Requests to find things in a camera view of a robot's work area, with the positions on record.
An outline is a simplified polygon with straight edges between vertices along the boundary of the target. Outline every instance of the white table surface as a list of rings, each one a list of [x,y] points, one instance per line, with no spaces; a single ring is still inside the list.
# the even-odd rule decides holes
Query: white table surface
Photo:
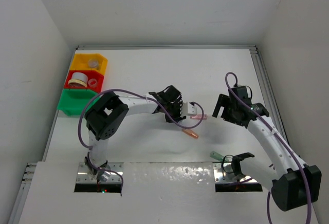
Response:
[[[218,95],[227,94],[224,76],[233,71],[241,84],[252,88],[253,102],[263,102],[248,49],[77,53],[100,53],[108,58],[103,89],[122,88],[145,94],[172,84],[181,91],[184,101],[200,103],[211,116]],[[194,122],[187,119],[183,124]],[[243,127],[210,117],[194,129],[199,139],[193,139],[174,124],[165,123],[163,114],[126,117],[108,147],[110,162],[125,163],[120,197],[73,192],[78,164],[87,152],[79,143],[77,124],[78,118],[59,114],[46,162],[38,163],[20,224],[267,223],[266,189],[257,193],[215,193],[209,157],[212,150],[223,155],[251,152],[260,163],[271,164]],[[85,122],[82,134],[88,142]],[[271,202],[271,211],[274,223],[304,223],[306,217],[306,206],[284,213]],[[317,223],[314,213],[312,223]]]

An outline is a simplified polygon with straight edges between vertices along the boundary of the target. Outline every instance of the green object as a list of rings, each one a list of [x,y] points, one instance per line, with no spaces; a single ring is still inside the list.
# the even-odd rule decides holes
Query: green object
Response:
[[[218,154],[215,151],[210,152],[210,157],[212,159],[215,159],[215,160],[219,161],[219,162],[222,162],[223,159],[224,159],[224,156],[222,156],[221,154]]]
[[[67,116],[81,115],[88,101],[95,95],[97,93],[90,89],[63,89],[57,109],[63,111]],[[90,104],[88,109],[98,99],[99,97]]]

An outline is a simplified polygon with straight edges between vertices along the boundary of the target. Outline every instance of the tape roll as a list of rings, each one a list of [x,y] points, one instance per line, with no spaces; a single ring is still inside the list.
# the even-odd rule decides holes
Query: tape roll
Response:
[[[72,74],[71,79],[68,81],[70,87],[85,87],[87,88],[88,77],[82,72],[75,72]]]

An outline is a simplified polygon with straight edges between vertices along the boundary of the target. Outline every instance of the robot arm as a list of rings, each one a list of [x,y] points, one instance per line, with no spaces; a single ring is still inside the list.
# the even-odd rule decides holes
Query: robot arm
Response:
[[[150,92],[145,99],[139,97],[120,96],[114,92],[104,94],[85,114],[87,128],[89,130],[90,159],[96,167],[106,166],[106,152],[108,140],[118,130],[126,116],[162,112],[158,104],[149,100],[156,99],[164,106],[175,122],[186,118],[187,115],[195,115],[196,107],[192,103],[184,103],[181,93],[174,87],[168,86],[161,92]],[[89,165],[94,175],[97,174]]]
[[[305,205],[307,204],[305,185],[296,162],[287,150],[288,148],[293,152],[306,174],[311,201],[317,201],[321,182],[321,171],[318,167],[316,165],[308,166],[304,160],[296,155],[275,128],[266,108],[260,103],[251,103],[247,86],[235,85],[232,91],[249,108],[241,105],[229,91],[229,96],[220,94],[212,116],[217,118],[220,108],[223,107],[221,117],[228,122],[247,128],[259,141],[276,169],[275,171],[270,169],[251,153],[243,153],[232,159],[231,167],[234,174],[249,175],[257,180],[263,187],[271,191],[275,203],[283,211]],[[272,130],[252,110],[259,114]],[[285,146],[279,143],[275,136],[279,136]]]

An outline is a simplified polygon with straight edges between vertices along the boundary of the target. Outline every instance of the metal plate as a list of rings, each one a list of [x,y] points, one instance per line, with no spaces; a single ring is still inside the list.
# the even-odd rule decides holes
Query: metal plate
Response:
[[[111,170],[123,175],[123,163],[108,163],[107,165],[110,166]],[[108,181],[99,182],[99,184],[121,184],[121,179],[118,175],[111,173],[110,175]],[[96,180],[91,176],[88,167],[84,163],[79,164],[76,184],[96,184]]]
[[[230,165],[231,165],[230,162],[223,164],[224,167]],[[222,164],[220,162],[214,162],[213,168],[214,168],[214,178],[216,184],[236,183],[237,181],[244,181],[251,178],[250,176],[240,177],[240,176],[235,176],[234,174],[227,174],[223,172]],[[257,181],[251,179],[243,184],[255,184],[255,183],[257,183]]]
[[[250,49],[255,45],[79,45],[76,50],[124,50],[124,49]]]
[[[28,194],[30,186],[31,186],[31,182],[32,182],[32,178],[34,176],[35,169],[36,169],[36,163],[28,163],[26,165],[22,183],[21,183],[21,187],[17,194],[14,207],[11,211],[11,215],[10,215],[8,224],[18,224],[18,222],[20,221],[23,207],[25,204],[25,200],[27,198],[27,194]]]

